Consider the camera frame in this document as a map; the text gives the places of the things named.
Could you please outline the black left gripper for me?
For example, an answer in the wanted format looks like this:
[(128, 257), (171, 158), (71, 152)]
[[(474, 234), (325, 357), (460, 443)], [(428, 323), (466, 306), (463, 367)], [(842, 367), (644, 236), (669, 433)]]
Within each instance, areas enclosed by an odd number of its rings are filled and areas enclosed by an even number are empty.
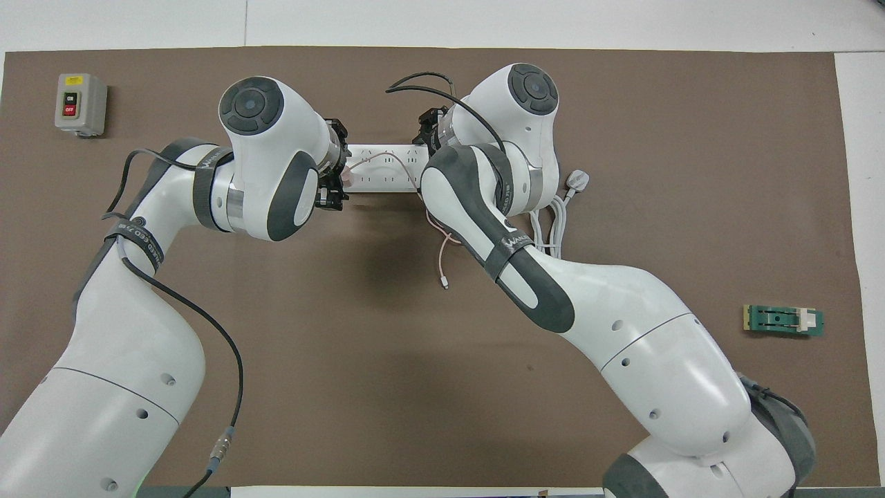
[(344, 201), (350, 196), (342, 188), (351, 186), (351, 171), (345, 167), (346, 160), (350, 156), (346, 138), (347, 129), (338, 119), (325, 119), (328, 125), (330, 142), (324, 158), (324, 174), (336, 174), (336, 182), (339, 187), (320, 186), (315, 198), (315, 207), (323, 210), (342, 211)]

